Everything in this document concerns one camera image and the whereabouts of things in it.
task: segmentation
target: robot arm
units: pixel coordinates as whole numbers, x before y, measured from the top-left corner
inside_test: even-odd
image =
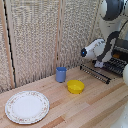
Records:
[[[116,39],[120,33],[120,25],[122,19],[128,19],[128,0],[103,0],[100,6],[100,22],[99,27],[103,34],[105,43],[100,43],[99,40],[92,42],[81,51],[81,56],[85,59],[92,59],[99,62],[107,62],[112,57],[112,51],[116,42]]]

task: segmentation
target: wooden table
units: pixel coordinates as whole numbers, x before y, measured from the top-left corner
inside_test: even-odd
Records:
[[[71,79],[85,84],[81,94],[67,90],[66,83]],[[7,118],[5,104],[14,94],[27,90],[43,93],[49,99],[50,111],[35,124],[19,125]],[[128,87],[122,78],[106,85],[77,67],[67,71],[64,83],[56,82],[53,75],[1,94],[0,128],[109,128],[119,118],[127,101]]]

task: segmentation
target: black cable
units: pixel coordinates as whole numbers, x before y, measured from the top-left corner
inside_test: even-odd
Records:
[[[122,28],[120,29],[119,33],[122,31],[122,29],[124,28],[125,24],[128,22],[128,20],[123,24]]]

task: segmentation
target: white plate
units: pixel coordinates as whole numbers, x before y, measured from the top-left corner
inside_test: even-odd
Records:
[[[19,124],[31,124],[41,120],[49,111],[49,101],[36,91],[23,91],[12,96],[6,103],[7,117]]]

